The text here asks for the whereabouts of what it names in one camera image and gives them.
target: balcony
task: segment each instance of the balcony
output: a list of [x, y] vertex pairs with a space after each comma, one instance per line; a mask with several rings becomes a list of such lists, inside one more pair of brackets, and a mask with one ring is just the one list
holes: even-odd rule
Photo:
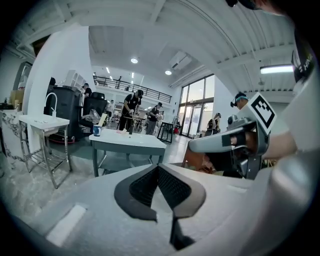
[[96, 86], [104, 86], [128, 92], [136, 92], [137, 90], [142, 90], [143, 96], [148, 96], [149, 98], [159, 100], [159, 102], [164, 103], [170, 103], [171, 101], [170, 95], [137, 84], [95, 75], [93, 76], [93, 80]]

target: yellow paper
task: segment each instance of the yellow paper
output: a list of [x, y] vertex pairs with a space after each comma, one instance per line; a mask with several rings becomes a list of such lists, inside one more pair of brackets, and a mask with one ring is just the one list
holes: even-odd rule
[[107, 117], [107, 114], [106, 113], [103, 113], [101, 118], [100, 118], [100, 121], [98, 123], [98, 126], [101, 126], [104, 124], [104, 121], [106, 120], [106, 117]]

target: ceiling light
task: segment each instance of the ceiling light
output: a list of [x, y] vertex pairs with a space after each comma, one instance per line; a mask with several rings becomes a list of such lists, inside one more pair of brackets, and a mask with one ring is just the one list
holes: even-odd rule
[[291, 64], [260, 67], [261, 74], [289, 73], [293, 71], [294, 71], [294, 67]]

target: man in black shirt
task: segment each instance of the man in black shirt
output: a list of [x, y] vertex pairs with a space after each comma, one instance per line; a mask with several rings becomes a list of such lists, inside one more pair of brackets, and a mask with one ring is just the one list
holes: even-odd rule
[[141, 105], [141, 99], [144, 95], [142, 90], [137, 90], [134, 94], [128, 94], [124, 99], [124, 104], [122, 108], [119, 130], [122, 131], [125, 126], [129, 130], [131, 126], [131, 119], [134, 112], [139, 112], [139, 107]]
[[84, 98], [90, 97], [92, 94], [92, 90], [90, 89], [89, 84], [86, 82], [82, 88], [85, 89]]
[[149, 112], [150, 120], [148, 123], [148, 128], [146, 130], [146, 135], [153, 135], [156, 125], [157, 125], [157, 117], [159, 116], [159, 109], [162, 107], [162, 103], [159, 102], [151, 111]]

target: grey pants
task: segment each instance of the grey pants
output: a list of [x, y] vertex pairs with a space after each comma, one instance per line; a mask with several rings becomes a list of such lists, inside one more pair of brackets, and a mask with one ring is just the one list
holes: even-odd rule
[[150, 121], [148, 122], [148, 128], [146, 129], [146, 135], [154, 135], [154, 131], [157, 125], [157, 121]]

